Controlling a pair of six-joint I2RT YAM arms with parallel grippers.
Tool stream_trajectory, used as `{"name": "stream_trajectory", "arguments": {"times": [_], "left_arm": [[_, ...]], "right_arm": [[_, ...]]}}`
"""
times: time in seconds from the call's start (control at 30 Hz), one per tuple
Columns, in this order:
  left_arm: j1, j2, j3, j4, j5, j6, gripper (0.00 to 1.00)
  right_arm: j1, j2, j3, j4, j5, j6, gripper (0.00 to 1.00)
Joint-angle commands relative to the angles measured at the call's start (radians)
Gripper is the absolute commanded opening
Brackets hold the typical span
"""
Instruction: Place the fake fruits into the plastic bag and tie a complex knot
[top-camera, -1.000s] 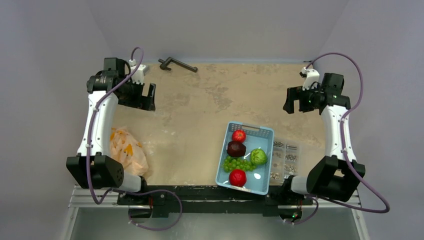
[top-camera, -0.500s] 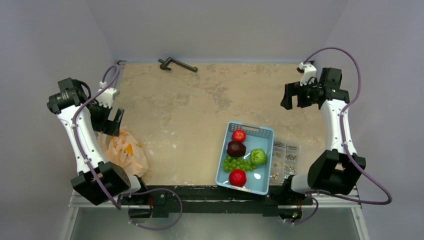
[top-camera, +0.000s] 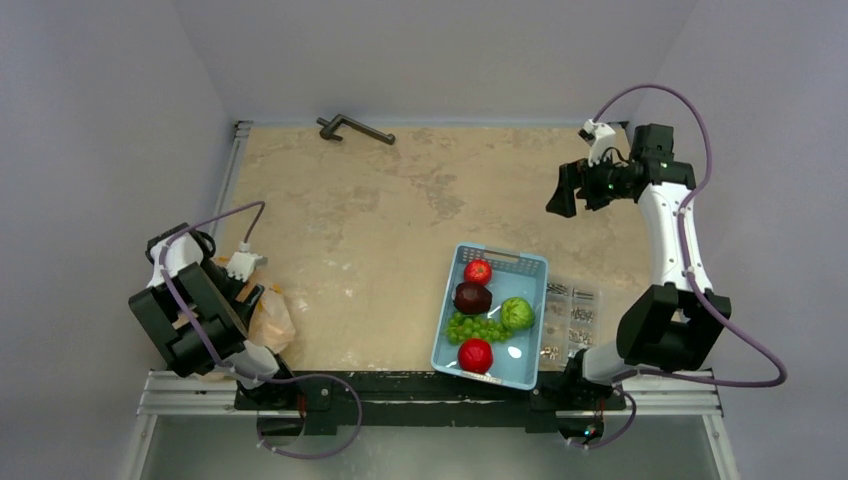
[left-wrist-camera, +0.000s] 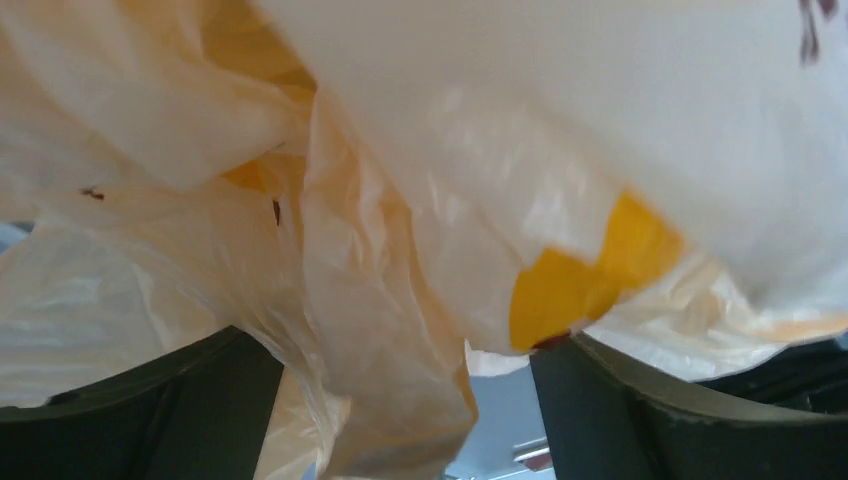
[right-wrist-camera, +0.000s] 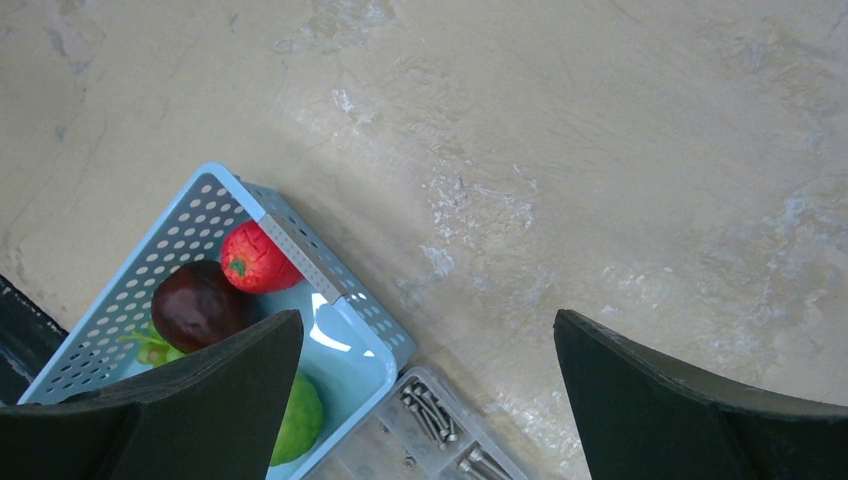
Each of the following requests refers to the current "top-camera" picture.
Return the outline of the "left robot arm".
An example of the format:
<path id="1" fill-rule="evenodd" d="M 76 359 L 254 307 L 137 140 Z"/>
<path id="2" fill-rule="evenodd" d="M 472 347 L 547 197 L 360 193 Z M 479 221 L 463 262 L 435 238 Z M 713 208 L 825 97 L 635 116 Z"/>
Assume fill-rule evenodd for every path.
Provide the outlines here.
<path id="1" fill-rule="evenodd" d="M 149 240 L 153 275 L 128 306 L 177 375 L 229 373 L 272 408 L 287 408 L 298 382 L 277 353 L 249 339 L 265 288 L 216 263 L 215 248 L 186 223 Z"/>

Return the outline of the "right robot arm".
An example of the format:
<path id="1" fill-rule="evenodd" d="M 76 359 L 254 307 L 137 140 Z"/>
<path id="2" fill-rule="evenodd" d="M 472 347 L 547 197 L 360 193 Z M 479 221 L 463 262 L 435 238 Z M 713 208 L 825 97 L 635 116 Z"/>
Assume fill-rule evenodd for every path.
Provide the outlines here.
<path id="1" fill-rule="evenodd" d="M 564 399 L 584 407 L 629 371 L 648 367 L 662 373 L 695 371 L 712 350 L 723 325 L 700 302 L 729 315 L 728 298 L 715 294 L 695 239 L 681 234 L 693 226 L 686 198 L 696 181 L 691 165 L 674 158 L 674 130 L 649 124 L 636 130 L 629 158 L 616 147 L 615 130 L 588 120 L 578 134 L 589 146 L 586 157 L 560 165 L 549 213 L 572 218 L 583 201 L 600 210 L 616 200 L 631 200 L 649 230 L 651 283 L 625 312 L 614 341 L 579 351 L 561 381 Z"/>

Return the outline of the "orange banana print plastic bag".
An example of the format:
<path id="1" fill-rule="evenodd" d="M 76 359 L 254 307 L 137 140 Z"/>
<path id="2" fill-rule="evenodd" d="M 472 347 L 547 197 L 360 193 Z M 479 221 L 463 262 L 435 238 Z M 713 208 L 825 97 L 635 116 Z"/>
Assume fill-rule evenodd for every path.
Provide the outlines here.
<path id="1" fill-rule="evenodd" d="M 235 288 L 235 300 L 244 303 L 255 286 L 265 288 L 254 312 L 245 317 L 248 339 L 259 346 L 280 354 L 295 339 L 296 329 L 286 305 L 282 288 L 260 267 L 249 281 Z"/>

